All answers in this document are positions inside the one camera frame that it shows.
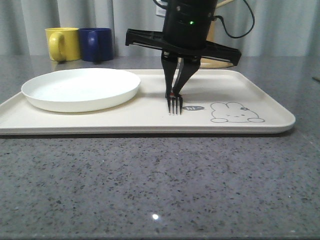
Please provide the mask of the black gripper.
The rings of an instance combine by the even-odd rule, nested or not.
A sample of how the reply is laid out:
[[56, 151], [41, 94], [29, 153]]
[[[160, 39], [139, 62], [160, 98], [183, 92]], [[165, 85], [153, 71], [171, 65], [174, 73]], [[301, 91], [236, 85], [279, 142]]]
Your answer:
[[207, 41], [216, 5], [216, 0], [169, 0], [162, 31], [127, 30], [126, 46], [139, 45], [162, 50], [161, 64], [167, 98], [172, 92], [178, 57], [182, 59], [173, 86], [175, 95], [180, 94], [183, 86], [199, 70], [200, 58], [229, 62], [233, 66], [238, 64], [241, 58], [238, 49]]

